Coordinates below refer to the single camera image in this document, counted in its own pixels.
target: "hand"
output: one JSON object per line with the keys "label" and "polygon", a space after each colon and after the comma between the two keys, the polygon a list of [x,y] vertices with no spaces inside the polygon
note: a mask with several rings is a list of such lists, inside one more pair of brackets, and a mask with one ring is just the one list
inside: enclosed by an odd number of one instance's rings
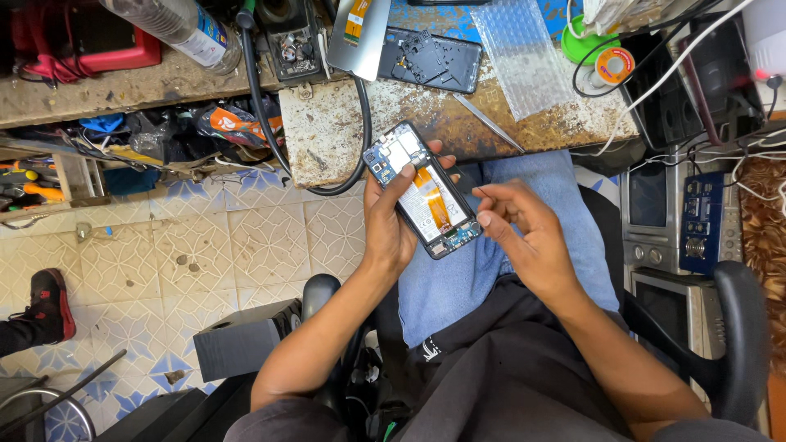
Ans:
{"label": "hand", "polygon": [[[440,140],[427,143],[433,153],[442,151]],[[439,158],[443,168],[456,164],[456,157],[448,155]],[[384,191],[373,177],[365,181],[363,192],[363,213],[365,216],[365,255],[363,261],[375,271],[388,272],[394,280],[404,271],[412,260],[417,247],[417,237],[396,212],[396,201],[412,184],[415,168],[407,164]]]}
{"label": "hand", "polygon": [[[584,293],[554,211],[520,179],[472,190],[482,198],[478,222],[507,253],[521,282],[548,307]],[[511,226],[516,224],[524,235]]]}

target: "tiled floor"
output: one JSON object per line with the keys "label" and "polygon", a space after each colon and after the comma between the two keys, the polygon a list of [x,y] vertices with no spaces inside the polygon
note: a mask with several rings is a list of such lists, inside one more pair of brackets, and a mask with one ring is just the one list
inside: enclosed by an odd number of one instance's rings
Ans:
{"label": "tiled floor", "polygon": [[[577,169],[577,180],[614,200],[616,182],[587,172]],[[65,390],[127,349],[75,396],[98,432],[158,394],[212,392],[220,381],[202,382],[192,335],[238,309],[299,296],[313,274],[343,281],[362,258],[362,183],[335,198],[287,184],[281,173],[257,171],[159,184],[0,230],[0,316],[24,310],[33,273],[57,267],[77,323],[70,341],[0,359],[0,377],[48,374]],[[82,243],[77,222],[93,227]],[[164,374],[174,370],[185,377],[171,385]],[[46,428],[50,442],[83,436],[66,407],[48,413]]]}

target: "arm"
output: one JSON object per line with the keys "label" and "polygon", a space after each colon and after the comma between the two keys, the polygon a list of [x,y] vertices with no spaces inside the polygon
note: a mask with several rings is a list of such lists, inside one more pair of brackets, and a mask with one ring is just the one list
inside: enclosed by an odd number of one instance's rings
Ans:
{"label": "arm", "polygon": [[[442,143],[428,146],[438,153]],[[449,168],[456,159],[441,157],[439,162]],[[415,169],[405,166],[384,192],[374,179],[366,181],[363,261],[339,291],[267,357],[254,381],[251,411],[322,387],[352,335],[412,260],[417,238],[395,212],[395,204],[414,176]]]}
{"label": "arm", "polygon": [[676,421],[709,418],[690,387],[587,296],[573,270],[559,219],[526,184],[513,180],[474,193],[483,198],[478,221],[486,236],[500,244],[521,281],[560,319],[636,440],[649,440]]}

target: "sneaker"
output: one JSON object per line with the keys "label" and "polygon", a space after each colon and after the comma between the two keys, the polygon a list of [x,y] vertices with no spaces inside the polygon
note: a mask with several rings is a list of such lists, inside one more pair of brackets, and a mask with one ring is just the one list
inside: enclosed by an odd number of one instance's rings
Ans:
{"label": "sneaker", "polygon": [[30,280],[30,305],[9,321],[25,321],[36,330],[33,345],[57,344],[74,337],[76,325],[68,308],[65,281],[58,269],[36,272]]}

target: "clear plastic bag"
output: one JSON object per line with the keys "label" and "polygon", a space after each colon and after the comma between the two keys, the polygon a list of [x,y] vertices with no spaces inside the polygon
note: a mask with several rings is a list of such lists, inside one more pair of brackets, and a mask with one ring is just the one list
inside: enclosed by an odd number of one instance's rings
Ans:
{"label": "clear plastic bag", "polygon": [[574,98],[536,0],[494,0],[472,19],[516,121]]}

